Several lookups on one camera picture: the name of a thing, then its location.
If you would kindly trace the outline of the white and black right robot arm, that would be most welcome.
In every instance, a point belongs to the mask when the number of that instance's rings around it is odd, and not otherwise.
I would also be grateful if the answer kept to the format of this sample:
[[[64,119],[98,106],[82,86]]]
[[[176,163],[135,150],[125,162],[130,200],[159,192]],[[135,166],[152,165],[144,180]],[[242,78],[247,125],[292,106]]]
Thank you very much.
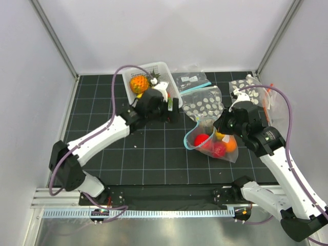
[[[327,225],[327,204],[316,194],[294,162],[280,132],[264,126],[258,107],[240,101],[225,108],[213,123],[219,133],[241,137],[244,145],[264,163],[285,193],[275,195],[257,182],[242,177],[233,182],[231,198],[251,201],[273,215],[285,233],[301,242]]]

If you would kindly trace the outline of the red yellow toy apple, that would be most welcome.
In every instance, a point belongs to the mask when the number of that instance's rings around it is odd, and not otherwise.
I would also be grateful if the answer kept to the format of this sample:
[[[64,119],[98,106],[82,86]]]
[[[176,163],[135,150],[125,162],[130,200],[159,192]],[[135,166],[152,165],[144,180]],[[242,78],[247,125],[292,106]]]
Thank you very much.
[[[224,142],[215,142],[212,146],[212,153],[214,158],[224,157],[226,154],[226,146]]]

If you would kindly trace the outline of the yellow toy bell pepper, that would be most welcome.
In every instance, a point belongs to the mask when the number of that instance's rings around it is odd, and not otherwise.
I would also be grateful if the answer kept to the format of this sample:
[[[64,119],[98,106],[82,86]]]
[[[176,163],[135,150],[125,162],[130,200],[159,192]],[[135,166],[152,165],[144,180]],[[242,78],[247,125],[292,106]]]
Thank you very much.
[[[225,135],[216,131],[215,132],[215,137],[218,141],[221,141],[225,137]]]

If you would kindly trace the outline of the clear zip bag teal zipper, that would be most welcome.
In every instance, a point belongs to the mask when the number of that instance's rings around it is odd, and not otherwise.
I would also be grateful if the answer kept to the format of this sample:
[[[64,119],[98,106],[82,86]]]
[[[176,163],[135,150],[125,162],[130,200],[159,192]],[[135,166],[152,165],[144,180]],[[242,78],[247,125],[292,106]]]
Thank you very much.
[[[213,153],[212,153],[212,146],[213,143],[215,142],[219,142],[216,137],[215,137],[215,132],[217,131],[214,126],[213,123],[216,120],[215,117],[207,117],[207,118],[203,118],[200,119],[200,121],[197,121],[196,126],[191,129],[185,136],[184,136],[184,146],[187,150],[191,150],[191,151],[197,151],[202,153],[203,155],[206,155],[208,157],[214,158],[213,157]],[[194,146],[194,139],[197,135],[199,134],[208,134],[210,137],[208,138],[208,140],[203,143],[200,146]],[[224,142],[224,144],[226,142],[229,141],[229,138],[232,135],[227,135],[225,134],[225,137],[221,140],[221,142]],[[237,160],[239,154],[239,150],[238,148],[232,152],[232,153],[225,153],[224,157],[221,158],[215,158],[215,159],[222,159],[225,161],[229,161],[232,163],[235,163]]]

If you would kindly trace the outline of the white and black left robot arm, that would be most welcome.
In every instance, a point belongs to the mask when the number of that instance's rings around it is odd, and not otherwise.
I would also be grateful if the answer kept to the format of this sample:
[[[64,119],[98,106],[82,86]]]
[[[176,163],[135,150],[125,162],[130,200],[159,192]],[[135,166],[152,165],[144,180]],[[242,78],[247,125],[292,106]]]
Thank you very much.
[[[83,166],[97,153],[120,139],[143,128],[150,121],[176,123],[180,117],[179,99],[165,98],[158,89],[147,89],[132,104],[119,114],[113,113],[110,120],[85,136],[69,143],[58,141],[53,145],[49,169],[52,172],[49,193],[57,180],[62,190],[79,191],[94,205],[103,205],[110,198],[110,189],[101,181],[83,170]]]

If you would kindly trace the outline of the toy orange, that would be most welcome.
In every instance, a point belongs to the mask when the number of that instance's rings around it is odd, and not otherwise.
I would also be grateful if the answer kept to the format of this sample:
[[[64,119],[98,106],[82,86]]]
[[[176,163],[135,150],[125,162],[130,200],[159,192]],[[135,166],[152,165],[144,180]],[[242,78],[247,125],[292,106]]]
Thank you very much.
[[[229,138],[229,141],[225,143],[225,148],[226,148],[227,153],[234,152],[238,148],[238,145],[237,145],[237,142],[236,142],[235,138],[233,138],[231,136]]]

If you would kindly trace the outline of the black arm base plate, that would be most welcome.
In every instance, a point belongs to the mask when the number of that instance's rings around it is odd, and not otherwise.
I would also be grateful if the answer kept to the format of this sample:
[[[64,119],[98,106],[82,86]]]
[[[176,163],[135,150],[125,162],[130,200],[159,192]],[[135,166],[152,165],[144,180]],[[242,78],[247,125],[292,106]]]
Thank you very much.
[[[126,204],[130,210],[203,209],[231,204],[248,206],[251,203],[230,183],[110,185],[108,188],[111,205],[118,207]]]

